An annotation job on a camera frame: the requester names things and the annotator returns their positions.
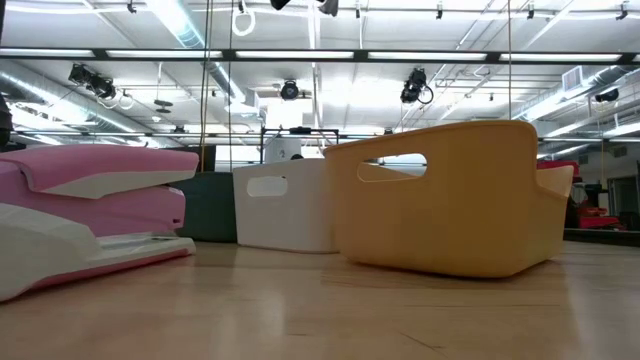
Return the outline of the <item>pink and white stapler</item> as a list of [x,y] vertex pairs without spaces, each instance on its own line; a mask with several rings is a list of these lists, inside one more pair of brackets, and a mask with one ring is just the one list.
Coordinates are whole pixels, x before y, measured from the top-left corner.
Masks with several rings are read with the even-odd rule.
[[194,153],[58,145],[0,153],[0,303],[62,283],[189,256],[176,230]]

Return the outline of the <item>black beam with light strips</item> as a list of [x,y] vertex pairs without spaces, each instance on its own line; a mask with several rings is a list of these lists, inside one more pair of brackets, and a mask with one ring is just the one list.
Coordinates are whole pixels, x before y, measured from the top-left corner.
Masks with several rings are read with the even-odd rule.
[[71,49],[0,47],[0,59],[196,62],[355,62],[640,66],[640,53],[475,52],[394,50]]

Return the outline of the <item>white plastic bin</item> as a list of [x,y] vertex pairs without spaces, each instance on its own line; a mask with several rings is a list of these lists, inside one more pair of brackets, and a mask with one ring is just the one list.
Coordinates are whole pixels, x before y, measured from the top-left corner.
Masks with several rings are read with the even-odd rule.
[[337,251],[323,159],[236,168],[233,187],[240,245],[300,253]]

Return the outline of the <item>yellow plastic bin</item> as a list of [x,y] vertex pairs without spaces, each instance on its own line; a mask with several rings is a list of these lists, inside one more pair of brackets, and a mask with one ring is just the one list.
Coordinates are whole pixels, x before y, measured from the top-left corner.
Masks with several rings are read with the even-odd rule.
[[535,128],[475,121],[326,149],[338,249],[369,265],[509,277],[562,248],[574,169],[539,168]]

